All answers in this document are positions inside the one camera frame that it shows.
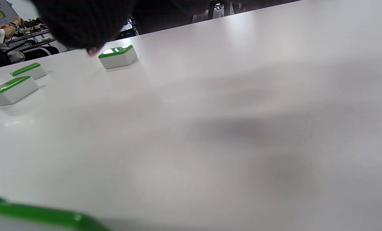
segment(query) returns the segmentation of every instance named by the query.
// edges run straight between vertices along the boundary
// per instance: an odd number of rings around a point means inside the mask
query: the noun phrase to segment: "white table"
[[[0,196],[114,231],[382,231],[382,0],[304,0],[39,59]],[[0,83],[23,64],[0,68]]]

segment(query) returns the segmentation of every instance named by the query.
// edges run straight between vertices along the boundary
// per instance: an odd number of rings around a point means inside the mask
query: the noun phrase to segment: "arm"
[[[17,26],[21,25],[24,22],[24,20],[20,17],[15,17],[13,20],[13,23],[15,23]],[[5,39],[11,38],[12,35],[14,35],[16,27],[9,25],[6,28],[3,28],[4,32],[6,33]]]

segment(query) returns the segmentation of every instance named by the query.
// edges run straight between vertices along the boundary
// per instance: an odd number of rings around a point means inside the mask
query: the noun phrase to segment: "hand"
[[[16,25],[21,25],[24,23],[24,19],[22,19],[20,17],[14,17],[13,23],[15,23]]]
[[[6,27],[9,27],[9,25],[7,25],[7,24],[0,25],[0,29],[4,29]]]

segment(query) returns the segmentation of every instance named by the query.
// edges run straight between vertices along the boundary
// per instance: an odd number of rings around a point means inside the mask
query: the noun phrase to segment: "wrist watch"
[[[17,25],[16,25],[15,23],[13,23],[13,22],[9,22],[9,25],[12,25],[12,26],[14,26],[15,28],[17,28]]]

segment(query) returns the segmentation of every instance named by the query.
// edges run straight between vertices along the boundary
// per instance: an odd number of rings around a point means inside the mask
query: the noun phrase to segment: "white shirt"
[[[8,50],[10,49],[7,44],[4,43],[6,32],[0,29],[0,49]],[[10,51],[8,57],[12,63],[19,63],[25,60],[24,54],[18,51]]]

